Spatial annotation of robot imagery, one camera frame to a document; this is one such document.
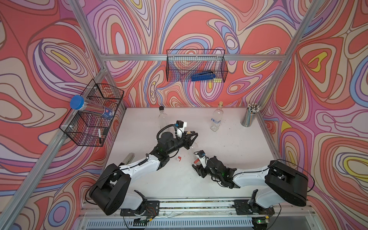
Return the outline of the clear bottle with black cap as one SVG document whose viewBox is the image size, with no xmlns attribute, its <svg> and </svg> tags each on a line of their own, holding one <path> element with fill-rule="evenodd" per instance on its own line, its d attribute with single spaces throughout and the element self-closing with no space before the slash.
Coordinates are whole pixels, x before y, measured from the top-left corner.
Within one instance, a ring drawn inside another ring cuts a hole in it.
<svg viewBox="0 0 368 230">
<path fill-rule="evenodd" d="M 159 125 L 160 125 L 160 129 L 164 129 L 167 125 L 169 125 L 168 123 L 168 115 L 165 113 L 164 111 L 164 106 L 160 106 L 159 107 Z"/>
</svg>

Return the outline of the clear bottle blue label cork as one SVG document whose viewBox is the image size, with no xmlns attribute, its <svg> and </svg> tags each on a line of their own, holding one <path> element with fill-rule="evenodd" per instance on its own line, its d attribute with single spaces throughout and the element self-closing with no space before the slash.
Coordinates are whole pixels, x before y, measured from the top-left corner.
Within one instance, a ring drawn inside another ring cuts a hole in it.
<svg viewBox="0 0 368 230">
<path fill-rule="evenodd" d="M 222 118 L 223 118 L 223 102 L 220 101 L 218 104 L 217 109 L 214 111 L 212 118 L 211 118 L 211 127 L 210 129 L 214 132 L 218 131 L 221 122 L 222 122 Z"/>
</svg>

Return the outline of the clear bottle red label cork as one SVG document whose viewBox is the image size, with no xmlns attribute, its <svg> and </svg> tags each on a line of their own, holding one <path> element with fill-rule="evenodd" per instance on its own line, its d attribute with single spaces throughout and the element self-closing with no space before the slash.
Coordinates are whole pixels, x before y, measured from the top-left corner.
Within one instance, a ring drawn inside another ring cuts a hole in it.
<svg viewBox="0 0 368 230">
<path fill-rule="evenodd" d="M 188 150 L 188 154 L 189 154 L 189 160 L 191 164 L 195 164 L 195 161 L 198 159 L 197 155 L 200 151 L 198 144 L 195 142 L 196 136 L 191 136 L 190 137 L 190 149 Z"/>
</svg>

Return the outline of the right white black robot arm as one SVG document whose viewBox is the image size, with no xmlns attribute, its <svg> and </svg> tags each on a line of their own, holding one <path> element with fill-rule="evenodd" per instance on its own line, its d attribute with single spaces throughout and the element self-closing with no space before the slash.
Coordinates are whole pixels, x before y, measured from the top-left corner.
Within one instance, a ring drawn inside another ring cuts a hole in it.
<svg viewBox="0 0 368 230">
<path fill-rule="evenodd" d="M 251 212 L 268 209 L 276 204 L 288 202 L 304 207 L 307 203 L 308 177 L 285 165 L 280 159 L 270 161 L 269 165 L 250 170 L 226 167 L 217 157 L 202 156 L 192 164 L 197 174 L 228 189 L 256 186 L 247 207 Z"/>
</svg>

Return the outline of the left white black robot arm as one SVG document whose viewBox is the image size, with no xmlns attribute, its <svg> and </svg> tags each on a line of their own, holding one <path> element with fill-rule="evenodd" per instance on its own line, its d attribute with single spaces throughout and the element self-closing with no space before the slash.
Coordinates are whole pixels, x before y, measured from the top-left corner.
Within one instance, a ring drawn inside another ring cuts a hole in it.
<svg viewBox="0 0 368 230">
<path fill-rule="evenodd" d="M 175 138 L 170 132 L 158 135 L 157 145 L 146 158 L 127 165 L 108 165 L 91 187 L 90 198 L 108 216 L 118 209 L 130 211 L 133 215 L 146 214 L 146 197 L 137 190 L 134 194 L 128 193 L 129 185 L 163 168 L 170 160 L 169 154 L 181 148 L 189 150 L 197 137 L 195 131 L 185 132 L 180 138 Z"/>
</svg>

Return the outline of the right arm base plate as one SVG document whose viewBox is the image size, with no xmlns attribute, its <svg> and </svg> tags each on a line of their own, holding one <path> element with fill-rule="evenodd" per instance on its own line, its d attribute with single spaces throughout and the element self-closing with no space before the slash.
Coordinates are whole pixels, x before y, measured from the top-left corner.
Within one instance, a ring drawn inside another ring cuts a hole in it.
<svg viewBox="0 0 368 230">
<path fill-rule="evenodd" d="M 263 208 L 256 203 L 250 202 L 248 199 L 234 200 L 232 207 L 235 208 L 237 215 L 273 216 L 275 214 L 273 207 Z"/>
</svg>

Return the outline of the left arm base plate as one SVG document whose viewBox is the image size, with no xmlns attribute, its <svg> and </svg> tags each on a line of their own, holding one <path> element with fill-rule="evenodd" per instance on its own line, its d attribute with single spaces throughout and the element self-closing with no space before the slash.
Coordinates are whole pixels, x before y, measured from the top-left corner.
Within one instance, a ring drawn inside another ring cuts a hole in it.
<svg viewBox="0 0 368 230">
<path fill-rule="evenodd" d="M 124 217 L 151 217 L 154 218 L 159 215 L 160 201 L 148 200 L 143 201 L 136 209 L 121 209 L 120 215 Z"/>
</svg>

